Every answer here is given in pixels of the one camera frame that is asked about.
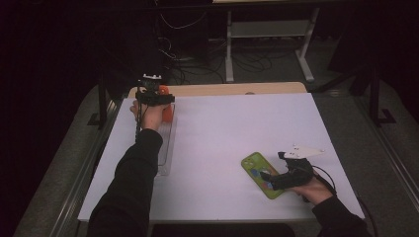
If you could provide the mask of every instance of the person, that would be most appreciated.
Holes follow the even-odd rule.
[[[157,129],[162,122],[165,106],[141,105],[142,130],[137,142],[119,162],[108,190],[92,211],[87,236],[146,236],[154,177],[157,174],[157,156],[162,137]],[[138,103],[130,110],[138,116]],[[315,214],[323,237],[371,236],[367,224],[352,214],[345,205],[315,177],[291,191],[306,197],[314,204]]]

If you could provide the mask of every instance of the wire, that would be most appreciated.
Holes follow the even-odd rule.
[[[329,179],[330,179],[330,181],[332,182],[332,185],[333,185],[333,190],[335,190],[336,191],[336,186],[335,186],[335,182],[333,181],[333,179],[332,179],[332,177],[325,171],[325,170],[323,170],[323,169],[321,169],[320,167],[318,167],[318,166],[312,166],[313,168],[316,168],[316,169],[319,169],[319,170],[321,170],[324,174],[326,174],[328,177],[329,177]]]
[[[137,99],[137,101],[138,101],[138,115],[136,116],[136,133],[135,133],[135,142],[137,142],[137,140],[138,140],[138,135],[139,135],[139,132],[141,131],[141,124],[142,124],[142,121],[143,121],[143,119],[144,119],[144,116],[145,116],[145,113],[147,112],[147,110],[148,110],[148,105],[147,105],[147,107],[145,108],[145,111],[144,111],[144,113],[142,112],[142,105],[141,105],[141,101],[139,100],[139,99]]]
[[[158,38],[159,40],[166,40],[168,43],[169,43],[169,48],[168,48],[168,50],[170,51],[171,49],[172,49],[172,42],[169,40],[169,39],[167,39],[167,38],[164,38],[164,37],[160,37],[160,38]]]
[[[170,79],[173,79],[177,85],[183,85],[191,84],[191,81],[187,79],[187,74],[215,74],[220,79],[221,83],[225,83],[223,76],[218,73],[218,70],[221,68],[225,58],[225,52],[221,51],[225,49],[226,41],[225,39],[213,39],[209,42],[212,42],[212,44],[209,46],[209,52],[207,54],[208,59],[206,62],[193,57],[183,57],[180,52],[168,52],[177,55],[177,58],[169,57],[172,64],[165,67],[170,73]],[[214,62],[216,59],[219,59],[219,61],[216,63],[215,67],[209,66],[209,62]]]
[[[156,5],[156,6],[158,6],[158,0],[154,0],[154,4]],[[192,23],[190,23],[190,24],[187,24],[187,25],[185,25],[185,26],[181,26],[181,27],[174,27],[174,26],[172,26],[172,25],[170,25],[167,21],[166,21],[166,19],[163,17],[163,14],[161,14],[160,13],[160,18],[161,18],[161,20],[163,20],[163,22],[168,26],[168,27],[170,27],[171,29],[175,29],[175,30],[181,30],[181,29],[185,29],[185,28],[188,28],[188,27],[191,27],[191,26],[193,26],[193,25],[195,25],[195,24],[197,24],[198,22],[200,22],[205,16],[207,15],[207,12],[204,12],[197,20],[195,20],[194,22],[192,22]]]
[[[166,56],[170,57],[173,60],[176,60],[176,54],[170,53],[170,52],[166,52],[163,49],[158,49],[160,52],[162,52],[163,54],[165,54]]]
[[[361,197],[357,196],[357,200],[360,202],[361,206],[364,208],[365,212],[367,213],[367,216],[370,218],[371,224],[373,226],[374,236],[378,237],[378,228],[376,221],[374,220],[373,216],[371,215],[370,210],[368,209],[367,205],[364,203],[364,201],[361,199]]]
[[[75,233],[74,233],[74,236],[75,237],[77,237],[78,236],[78,231],[79,231],[79,229],[80,229],[80,224],[81,224],[81,221],[80,220],[77,220],[77,227],[76,227],[76,231],[75,231]]]
[[[241,52],[240,55],[245,60],[239,59],[239,57],[237,56],[231,56],[231,58],[233,59],[234,63],[241,69],[248,72],[258,73],[258,72],[271,69],[273,67],[273,62],[271,59],[280,59],[280,58],[283,58],[292,54],[296,49],[300,48],[301,43],[299,42],[297,46],[286,50],[285,52],[283,52],[283,54],[280,54],[278,56],[272,55],[273,51],[275,51],[278,48],[278,46],[279,44],[275,43],[273,46],[268,48],[267,52],[262,53],[262,54],[255,53],[255,52],[250,52],[250,53]],[[252,51],[260,50],[260,48],[261,46],[258,46],[258,45],[252,45],[250,49],[245,48],[243,46],[235,47],[235,49],[252,50]]]

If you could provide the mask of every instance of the floor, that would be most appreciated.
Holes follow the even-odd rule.
[[[169,84],[223,83],[224,57],[219,49],[224,42],[211,43],[214,51],[210,62],[184,57],[182,63],[172,65]],[[306,55],[315,80],[305,82],[293,54],[299,43],[298,39],[238,40],[233,49],[234,83],[296,81],[310,90],[340,75],[327,70],[337,41],[315,39]],[[349,79],[325,93],[313,94],[313,98],[348,179],[365,204],[366,222],[372,233],[373,226],[377,227],[380,237],[418,236],[419,208],[412,195],[417,187],[413,185],[411,191],[412,186],[406,185],[406,176],[400,175],[400,166],[396,168],[394,164],[403,164],[402,169],[406,169],[411,180],[419,182],[419,161],[415,158],[419,155],[419,126],[403,109],[397,94],[381,83],[380,107],[389,109],[396,123],[376,127],[368,118],[368,91],[361,97],[351,96],[348,92],[351,83]],[[118,107],[112,105],[110,111],[115,114]],[[81,104],[46,174],[55,179],[42,182],[16,236],[85,236],[86,224],[79,223],[76,217],[88,184],[74,184],[92,175],[93,165],[86,164],[87,157],[94,154],[92,150],[100,150],[109,134],[108,128],[99,131],[97,126],[86,125],[97,112],[97,88],[93,88]],[[290,223],[290,226],[297,237],[316,236],[319,230],[315,222]]]

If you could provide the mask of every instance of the smartphone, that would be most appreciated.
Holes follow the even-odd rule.
[[[279,175],[278,171],[262,156],[259,152],[254,152],[241,161],[241,166],[249,174],[250,178],[259,186],[262,192],[269,199],[275,199],[281,195],[284,190],[274,191],[272,184],[262,180],[260,172],[273,176]]]

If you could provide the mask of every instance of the table leg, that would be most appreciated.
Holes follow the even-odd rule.
[[[234,82],[233,63],[231,61],[231,11],[227,15],[227,56],[225,57],[225,82]]]
[[[302,73],[304,74],[305,80],[307,82],[314,81],[314,77],[311,73],[311,70],[305,60],[305,53],[307,52],[308,45],[311,41],[311,36],[314,30],[315,22],[317,20],[319,8],[315,8],[311,14],[310,22],[308,23],[307,30],[305,31],[304,42],[300,49],[295,51],[296,58],[298,59],[299,66],[301,67]]]

